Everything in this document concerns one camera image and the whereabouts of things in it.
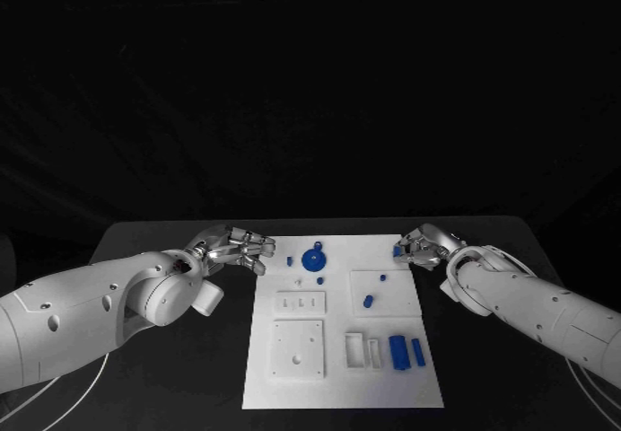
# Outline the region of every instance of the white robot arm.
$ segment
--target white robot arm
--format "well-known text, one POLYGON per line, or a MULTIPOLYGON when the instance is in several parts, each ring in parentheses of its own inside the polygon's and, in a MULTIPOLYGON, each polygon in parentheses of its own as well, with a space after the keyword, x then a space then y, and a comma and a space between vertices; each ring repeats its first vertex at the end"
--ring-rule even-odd
POLYGON ((395 260, 432 269, 448 261, 441 285, 464 307, 499 318, 621 388, 621 314, 539 279, 509 253, 469 247, 424 224, 395 244, 395 260))
POLYGON ((275 243, 225 225, 203 231, 183 250, 147 252, 32 281, 0 298, 0 394, 45 382, 95 361, 190 306, 211 315, 224 293, 205 279, 224 264, 262 276, 252 256, 275 243))

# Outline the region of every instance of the blue knob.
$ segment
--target blue knob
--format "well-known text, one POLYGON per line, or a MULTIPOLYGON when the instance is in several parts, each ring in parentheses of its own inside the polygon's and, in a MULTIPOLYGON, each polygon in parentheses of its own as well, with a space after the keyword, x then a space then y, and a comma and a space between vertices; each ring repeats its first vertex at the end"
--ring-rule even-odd
POLYGON ((322 252, 322 243, 316 242, 314 247, 301 256, 301 265, 310 272, 323 270, 326 266, 326 255, 322 252))

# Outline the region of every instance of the table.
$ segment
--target table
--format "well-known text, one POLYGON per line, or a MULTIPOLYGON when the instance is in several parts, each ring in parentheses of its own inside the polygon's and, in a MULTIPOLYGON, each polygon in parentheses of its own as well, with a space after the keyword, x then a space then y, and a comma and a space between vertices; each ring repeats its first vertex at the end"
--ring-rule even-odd
MULTIPOLYGON (((114 224, 92 262, 183 248, 208 226, 228 223, 265 235, 408 233, 421 223, 473 245, 510 252, 561 284, 538 239, 510 216, 231 220, 114 224)), ((110 354, 100 382, 58 429, 611 429, 582 394, 564 358, 494 316, 474 315, 440 291, 444 266, 414 268, 444 409, 242 410, 254 274, 228 266, 209 280, 225 297, 211 317, 189 310, 166 328, 139 333, 110 354)), ((64 376, 7 424, 43 429, 82 396, 101 366, 64 376)))

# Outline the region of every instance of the blue small part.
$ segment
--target blue small part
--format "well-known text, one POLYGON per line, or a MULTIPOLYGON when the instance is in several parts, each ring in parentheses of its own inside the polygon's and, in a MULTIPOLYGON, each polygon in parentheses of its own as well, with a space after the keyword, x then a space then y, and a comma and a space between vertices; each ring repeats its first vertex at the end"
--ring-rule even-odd
POLYGON ((405 337, 402 335, 394 335, 388 338, 388 341, 391 343, 392 366, 396 370, 405 371, 412 368, 405 337))
POLYGON ((310 272, 323 270, 326 266, 326 255, 322 252, 322 243, 316 242, 314 247, 301 256, 301 265, 310 272))
POLYGON ((362 305, 365 305, 365 308, 372 308, 373 303, 373 297, 371 295, 366 295, 365 302, 362 305))
POLYGON ((412 339, 412 347, 414 355, 417 356, 417 364, 418 366, 425 366, 424 350, 421 349, 421 341, 418 339, 412 339))

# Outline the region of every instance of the white cable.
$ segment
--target white cable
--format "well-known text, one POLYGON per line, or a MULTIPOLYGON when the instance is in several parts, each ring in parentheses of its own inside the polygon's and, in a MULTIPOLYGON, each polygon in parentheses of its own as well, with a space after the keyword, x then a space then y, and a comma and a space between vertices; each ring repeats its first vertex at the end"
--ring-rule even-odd
POLYGON ((578 382, 579 388, 581 388, 581 389, 582 389, 582 391, 585 392, 585 395, 590 397, 590 400, 591 400, 591 402, 592 402, 592 405, 598 408, 598 411, 604 414, 605 418, 608 419, 608 422, 611 422, 611 424, 615 426, 615 428, 617 428, 618 430, 621 430, 621 426, 620 426, 620 425, 613 421, 613 418, 611 418, 611 417, 608 416, 608 414, 605 413, 605 411, 604 411, 603 407, 600 407, 600 404, 597 403, 595 399, 592 399, 591 394, 588 393, 588 391, 587 391, 587 389, 585 389, 585 386, 582 385, 582 382, 581 382, 581 381, 579 381, 579 379, 578 379, 577 372, 574 371, 574 368, 572 368, 572 364, 571 364, 571 362, 569 362, 569 359, 568 359, 568 358, 565 358, 565 361, 566 361, 566 366, 569 367, 569 371, 572 372, 574 378, 577 379, 577 382, 578 382))
POLYGON ((94 389, 97 380, 100 378, 101 373, 104 372, 104 367, 107 366, 107 361, 108 361, 108 355, 110 353, 107 353, 107 357, 104 358, 104 364, 101 365, 101 369, 100 372, 97 373, 94 382, 91 383, 91 386, 87 389, 87 392, 84 393, 84 396, 78 399, 78 401, 75 402, 75 404, 71 406, 71 409, 67 411, 67 413, 56 419, 56 421, 54 422, 54 424, 43 430, 48 431, 48 429, 68 416, 68 414, 71 413, 71 411, 78 407, 78 404, 81 403, 81 401, 84 400, 84 397, 88 395, 88 392, 94 389))
POLYGON ((48 390, 48 388, 56 383, 56 380, 59 379, 59 377, 55 379, 55 380, 52 380, 52 382, 43 387, 43 389, 42 390, 39 390, 32 396, 30 396, 30 398, 29 398, 29 400, 26 401, 26 402, 23 402, 20 405, 19 405, 19 407, 15 409, 15 410, 12 410, 12 412, 6 415, 6 416, 3 416, 2 418, 0 418, 0 424, 35 401, 35 399, 36 399, 36 397, 39 397, 39 395, 48 390))
POLYGON ((587 377, 587 380, 590 381, 592 387, 595 388, 595 390, 598 391, 598 393, 601 394, 601 396, 608 400, 608 402, 621 410, 621 406, 615 403, 615 400, 604 393, 603 389, 600 388, 600 386, 595 384, 595 382, 591 379, 591 376, 587 374, 587 370, 585 367, 581 366, 579 369, 582 370, 582 374, 587 377))

